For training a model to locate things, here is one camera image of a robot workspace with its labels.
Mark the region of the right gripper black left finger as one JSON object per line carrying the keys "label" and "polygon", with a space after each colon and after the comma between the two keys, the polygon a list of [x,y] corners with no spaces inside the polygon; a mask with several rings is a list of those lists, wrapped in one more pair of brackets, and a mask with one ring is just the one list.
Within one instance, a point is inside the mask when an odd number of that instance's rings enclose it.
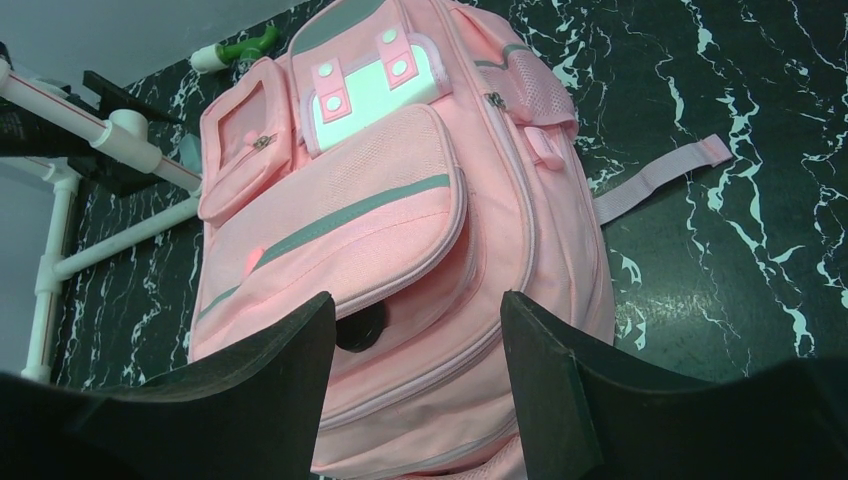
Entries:
{"label": "right gripper black left finger", "polygon": [[306,479],[335,348],[322,292],[139,387],[1,378],[5,479]]}

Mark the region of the light blue eraser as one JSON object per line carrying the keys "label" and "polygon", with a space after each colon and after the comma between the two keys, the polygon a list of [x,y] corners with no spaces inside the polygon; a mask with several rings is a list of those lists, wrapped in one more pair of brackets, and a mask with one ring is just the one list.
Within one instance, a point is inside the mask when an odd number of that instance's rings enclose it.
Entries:
{"label": "light blue eraser", "polygon": [[202,174],[202,152],[200,138],[191,133],[183,136],[178,144],[179,162],[189,171]]}

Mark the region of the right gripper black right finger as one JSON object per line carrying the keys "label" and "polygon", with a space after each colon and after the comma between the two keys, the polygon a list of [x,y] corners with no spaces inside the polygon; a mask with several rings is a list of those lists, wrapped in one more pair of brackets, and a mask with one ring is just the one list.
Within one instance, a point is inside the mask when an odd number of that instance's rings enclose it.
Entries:
{"label": "right gripper black right finger", "polygon": [[532,479],[843,479],[847,362],[711,383],[629,355],[523,293],[501,302]]}

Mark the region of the pink student backpack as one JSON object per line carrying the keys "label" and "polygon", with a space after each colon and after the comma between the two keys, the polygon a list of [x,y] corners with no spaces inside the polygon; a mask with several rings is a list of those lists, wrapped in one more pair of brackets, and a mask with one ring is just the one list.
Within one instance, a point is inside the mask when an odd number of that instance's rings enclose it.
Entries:
{"label": "pink student backpack", "polygon": [[731,154],[709,136],[594,197],[578,118],[503,17],[456,1],[336,1],[200,118],[204,251],[188,358],[326,291],[383,301],[336,347],[312,457],[336,479],[523,479],[500,321],[509,290],[611,343],[603,224]]}

